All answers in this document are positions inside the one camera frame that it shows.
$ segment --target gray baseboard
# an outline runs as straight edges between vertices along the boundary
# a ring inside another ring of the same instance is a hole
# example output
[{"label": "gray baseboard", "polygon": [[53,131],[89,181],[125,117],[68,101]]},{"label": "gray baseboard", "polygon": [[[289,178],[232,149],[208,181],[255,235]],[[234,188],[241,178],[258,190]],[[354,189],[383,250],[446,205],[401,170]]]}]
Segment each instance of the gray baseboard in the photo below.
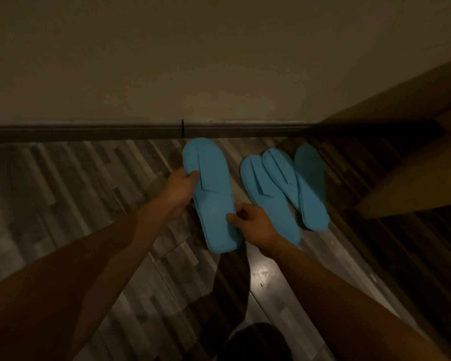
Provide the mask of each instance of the gray baseboard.
[{"label": "gray baseboard", "polygon": [[73,140],[245,138],[306,136],[434,136],[435,121],[393,124],[182,124],[0,126],[0,143]]}]

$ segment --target beige wall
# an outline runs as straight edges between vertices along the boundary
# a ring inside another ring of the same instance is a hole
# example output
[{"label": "beige wall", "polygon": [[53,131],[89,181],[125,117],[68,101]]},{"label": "beige wall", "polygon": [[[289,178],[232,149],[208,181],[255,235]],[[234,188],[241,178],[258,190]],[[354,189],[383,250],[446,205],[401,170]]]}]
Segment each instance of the beige wall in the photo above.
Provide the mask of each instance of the beige wall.
[{"label": "beige wall", "polygon": [[451,0],[0,0],[0,123],[320,121],[451,60]]}]

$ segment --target forearm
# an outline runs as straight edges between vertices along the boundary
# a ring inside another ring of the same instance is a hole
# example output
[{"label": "forearm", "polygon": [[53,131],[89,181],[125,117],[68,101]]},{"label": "forearm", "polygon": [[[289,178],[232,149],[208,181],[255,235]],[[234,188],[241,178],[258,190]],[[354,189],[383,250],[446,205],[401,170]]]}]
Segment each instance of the forearm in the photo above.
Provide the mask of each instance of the forearm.
[{"label": "forearm", "polygon": [[345,360],[446,360],[382,305],[281,238],[268,250],[330,348]]},{"label": "forearm", "polygon": [[144,260],[172,210],[162,198],[154,199],[1,282],[0,359],[72,358]]}]

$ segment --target bare skin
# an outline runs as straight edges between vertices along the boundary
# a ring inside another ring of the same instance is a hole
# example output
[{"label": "bare skin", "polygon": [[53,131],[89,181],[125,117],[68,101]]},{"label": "bare skin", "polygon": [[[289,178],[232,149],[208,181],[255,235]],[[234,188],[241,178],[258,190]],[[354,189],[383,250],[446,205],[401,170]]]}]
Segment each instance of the bare skin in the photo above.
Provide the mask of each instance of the bare skin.
[{"label": "bare skin", "polygon": [[[192,198],[197,171],[173,172],[159,197],[0,282],[0,360],[73,359],[150,251]],[[243,204],[228,221],[277,262],[333,352],[345,360],[446,360],[383,306],[279,236]]]}]

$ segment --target slipper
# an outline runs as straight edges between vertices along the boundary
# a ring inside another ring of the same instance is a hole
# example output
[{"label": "slipper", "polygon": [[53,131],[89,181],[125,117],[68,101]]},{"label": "slipper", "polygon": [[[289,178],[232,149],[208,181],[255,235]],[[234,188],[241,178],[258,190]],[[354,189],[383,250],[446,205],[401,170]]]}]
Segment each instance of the slipper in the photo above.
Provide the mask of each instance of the slipper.
[{"label": "slipper", "polygon": [[277,232],[289,242],[299,244],[301,232],[287,199],[265,171],[261,156],[249,156],[242,161],[241,179],[253,203],[264,209]]},{"label": "slipper", "polygon": [[325,208],[325,163],[311,145],[301,145],[294,156],[299,184],[299,211],[310,230],[326,230],[329,215]]},{"label": "slipper", "polygon": [[299,184],[294,162],[283,150],[271,148],[262,155],[262,163],[272,181],[289,198],[292,205],[299,209]]},{"label": "slipper", "polygon": [[224,154],[211,140],[197,138],[186,144],[182,155],[187,174],[200,172],[194,203],[207,246],[217,254],[234,251],[242,242],[242,234],[226,220],[226,215],[235,214],[236,209]]}]

